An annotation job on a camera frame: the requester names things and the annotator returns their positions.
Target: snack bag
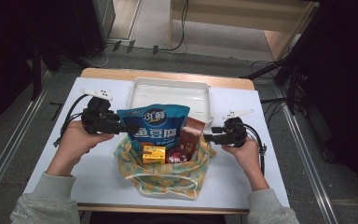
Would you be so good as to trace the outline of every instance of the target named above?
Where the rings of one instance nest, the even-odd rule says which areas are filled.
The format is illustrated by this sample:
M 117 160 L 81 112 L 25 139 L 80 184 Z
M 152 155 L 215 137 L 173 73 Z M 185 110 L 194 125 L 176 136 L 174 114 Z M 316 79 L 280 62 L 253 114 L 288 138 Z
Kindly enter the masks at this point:
M 143 146 L 166 147 L 179 143 L 179 135 L 186 122 L 190 107 L 185 105 L 149 105 L 118 110 L 121 122 L 140 127 L 136 134 L 128 133 L 132 149 L 142 153 Z

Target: white plastic tray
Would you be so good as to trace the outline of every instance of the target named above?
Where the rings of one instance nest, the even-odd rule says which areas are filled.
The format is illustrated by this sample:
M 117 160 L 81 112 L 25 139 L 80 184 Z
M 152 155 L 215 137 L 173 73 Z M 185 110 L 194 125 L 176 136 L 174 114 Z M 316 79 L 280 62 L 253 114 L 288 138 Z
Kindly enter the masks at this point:
M 191 118 L 205 122 L 205 126 L 213 120 L 210 86 L 206 83 L 136 78 L 132 85 L 129 109 L 152 104 L 187 105 Z

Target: yellow box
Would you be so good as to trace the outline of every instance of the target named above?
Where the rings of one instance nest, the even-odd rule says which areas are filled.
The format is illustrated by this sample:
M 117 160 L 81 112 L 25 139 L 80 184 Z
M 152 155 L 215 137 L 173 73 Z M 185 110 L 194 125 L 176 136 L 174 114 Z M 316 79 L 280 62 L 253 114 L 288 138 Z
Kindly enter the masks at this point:
M 165 147 L 144 146 L 142 159 L 144 164 L 164 164 Z

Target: yellow floral bag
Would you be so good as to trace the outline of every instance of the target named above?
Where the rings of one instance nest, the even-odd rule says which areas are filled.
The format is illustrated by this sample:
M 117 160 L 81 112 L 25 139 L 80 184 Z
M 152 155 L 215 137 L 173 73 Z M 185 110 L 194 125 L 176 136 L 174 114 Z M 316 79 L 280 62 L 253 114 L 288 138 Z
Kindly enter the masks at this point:
M 191 160 L 183 163 L 143 164 L 131 148 L 128 136 L 120 141 L 115 152 L 119 171 L 143 194 L 172 192 L 191 199 L 200 194 L 209 159 L 214 155 L 216 151 L 203 137 Z

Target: white table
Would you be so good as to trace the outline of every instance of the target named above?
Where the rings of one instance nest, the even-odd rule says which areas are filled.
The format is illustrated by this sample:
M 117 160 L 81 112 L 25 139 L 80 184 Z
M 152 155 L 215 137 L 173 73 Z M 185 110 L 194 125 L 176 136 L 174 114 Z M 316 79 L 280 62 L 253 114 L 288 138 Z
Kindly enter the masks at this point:
M 48 168 L 57 150 L 53 143 L 59 137 L 60 128 L 69 108 L 82 94 L 80 90 L 82 88 L 110 90 L 114 94 L 111 109 L 116 111 L 127 108 L 131 94 L 131 80 L 135 77 L 166 77 L 170 79 L 205 81 L 211 86 L 214 117 L 212 126 L 222 126 L 224 121 L 221 118 L 229 110 L 254 109 L 254 113 L 241 118 L 258 131 L 262 142 L 268 147 L 265 157 L 265 177 L 270 187 L 275 189 L 282 205 L 289 206 L 258 93 L 257 91 L 241 89 L 241 87 L 252 89 L 253 84 L 250 80 L 133 70 L 86 69 L 83 72 L 82 77 L 76 80 L 69 94 L 24 192 L 32 192 L 41 174 Z M 230 83 L 235 89 L 227 87 Z M 85 108 L 89 99 L 85 98 L 80 101 L 74 113 Z M 213 149 L 217 151 L 217 155 L 210 161 L 198 198 L 189 200 L 173 194 L 146 197 L 130 181 L 125 180 L 118 171 L 114 151 L 117 148 L 118 141 L 124 136 L 125 134 L 121 133 L 115 136 L 114 139 L 101 143 L 90 153 L 83 156 L 82 161 L 75 167 L 73 175 L 77 177 L 77 180 L 73 187 L 72 198 L 78 202 L 79 210 L 198 214 L 239 214 L 248 212 L 249 206 L 246 198 L 251 192 L 248 179 L 234 157 L 223 151 L 220 146 L 213 144 Z

